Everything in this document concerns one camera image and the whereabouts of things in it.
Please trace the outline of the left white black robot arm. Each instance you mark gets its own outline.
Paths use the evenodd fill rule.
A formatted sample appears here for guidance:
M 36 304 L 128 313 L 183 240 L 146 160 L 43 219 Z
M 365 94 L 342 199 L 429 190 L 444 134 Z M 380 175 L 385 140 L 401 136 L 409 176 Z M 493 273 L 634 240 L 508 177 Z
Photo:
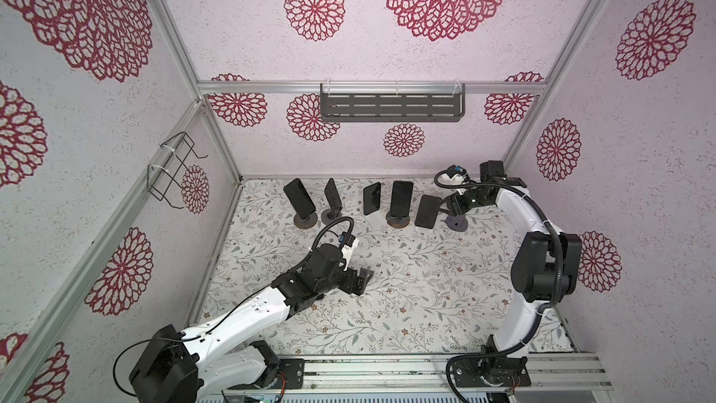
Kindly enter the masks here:
M 235 385 L 267 388 L 279 376 L 280 360 L 263 329 L 279 325 L 338 289 L 360 296 L 373 276 L 349 262 L 358 240 L 322 244 L 235 309 L 193 327 L 167 325 L 150 339 L 129 375 L 130 395 L 141 402 L 196 402 Z

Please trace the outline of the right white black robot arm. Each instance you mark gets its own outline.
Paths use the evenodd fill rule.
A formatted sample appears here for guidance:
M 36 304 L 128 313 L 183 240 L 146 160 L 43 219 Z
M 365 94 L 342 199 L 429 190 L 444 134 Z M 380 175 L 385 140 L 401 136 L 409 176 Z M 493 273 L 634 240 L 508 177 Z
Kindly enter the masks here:
M 469 211 L 495 205 L 523 239 L 510 268 L 514 293 L 503 323 L 478 353 L 447 362 L 447 380 L 452 387 L 477 381 L 514 388 L 530 383 L 528 347 L 544 314 L 575 291 L 583 243 L 578 235 L 555 225 L 526 183 L 506 175 L 502 162 L 488 160 L 479 169 L 479 181 L 458 165 L 434 177 L 440 188 L 453 191 L 445 199 L 449 224 L 462 224 Z

